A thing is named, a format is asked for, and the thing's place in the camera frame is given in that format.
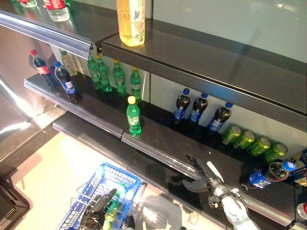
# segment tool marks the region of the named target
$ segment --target blue bottle cap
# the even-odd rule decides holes
[[[283,168],[286,169],[287,171],[291,172],[291,171],[296,169],[296,164],[294,164],[291,161],[285,161],[283,163]]]
[[[184,90],[183,90],[183,94],[184,95],[188,95],[190,93],[190,90],[188,89],[188,88],[185,88]]]
[[[202,93],[201,93],[201,97],[203,97],[203,98],[207,98],[207,97],[208,97],[208,94],[206,94],[206,93],[202,92]]]
[[[60,63],[59,61],[56,61],[56,62],[54,63],[54,66],[55,66],[55,67],[60,67],[60,66],[61,66],[61,63]]]
[[[234,104],[230,103],[230,102],[226,102],[225,106],[226,108],[231,108]]]

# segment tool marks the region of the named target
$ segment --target red label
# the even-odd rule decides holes
[[[59,10],[66,7],[64,0],[44,0],[44,4],[48,10]]]
[[[37,67],[36,69],[39,72],[39,74],[48,74],[48,73],[50,73],[50,70],[47,68],[47,66]]]

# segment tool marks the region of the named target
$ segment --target floor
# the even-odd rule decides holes
[[[76,191],[103,163],[118,164],[59,133],[35,152],[12,176],[15,188],[30,202],[31,209],[16,230],[56,230],[70,209]],[[136,230],[189,230],[222,228],[170,199],[161,190],[143,183],[130,210]]]

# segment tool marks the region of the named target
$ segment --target shopping basket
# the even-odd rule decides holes
[[[125,194],[118,200],[122,205],[115,224],[112,225],[112,229],[120,229],[130,210],[133,198],[141,185],[141,181],[124,170],[108,163],[103,163],[87,182],[77,200],[60,223],[58,230],[77,230],[80,226],[82,215],[91,200],[94,200],[97,195],[109,193],[119,183],[125,186]]]

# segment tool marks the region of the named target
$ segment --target soda can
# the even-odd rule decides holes
[[[242,130],[238,126],[230,126],[223,135],[223,144],[233,143],[241,135]]]
[[[256,157],[271,147],[271,141],[266,137],[258,137],[249,147],[249,153]]]
[[[247,148],[251,143],[253,143],[256,139],[255,134],[250,131],[246,130],[244,131],[241,136],[233,143],[233,147],[235,149],[245,149]]]
[[[274,143],[272,147],[264,152],[264,161],[269,163],[273,162],[288,152],[288,148],[282,143]]]

